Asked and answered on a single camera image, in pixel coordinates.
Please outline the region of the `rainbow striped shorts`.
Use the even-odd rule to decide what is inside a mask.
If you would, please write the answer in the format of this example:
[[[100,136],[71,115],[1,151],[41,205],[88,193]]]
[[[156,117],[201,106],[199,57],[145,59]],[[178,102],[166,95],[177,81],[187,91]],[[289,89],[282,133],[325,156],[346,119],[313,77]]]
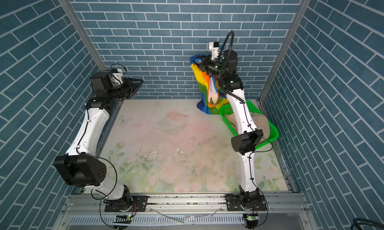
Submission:
[[[195,74],[202,99],[198,102],[197,108],[209,115],[219,115],[220,108],[229,103],[225,93],[220,89],[218,80],[210,77],[198,67],[203,60],[203,55],[196,55],[190,58],[191,68]]]

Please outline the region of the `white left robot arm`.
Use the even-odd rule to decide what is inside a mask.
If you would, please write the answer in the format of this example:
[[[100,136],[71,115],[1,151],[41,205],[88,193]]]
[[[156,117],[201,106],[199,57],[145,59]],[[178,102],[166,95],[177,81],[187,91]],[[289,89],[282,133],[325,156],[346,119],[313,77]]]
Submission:
[[[123,77],[119,69],[93,74],[93,95],[86,103],[79,132],[66,153],[54,160],[55,168],[67,185],[98,193],[99,200],[110,212],[132,211],[134,203],[129,188],[108,175],[106,163],[111,161],[97,156],[98,141],[116,103],[132,97],[143,82]]]

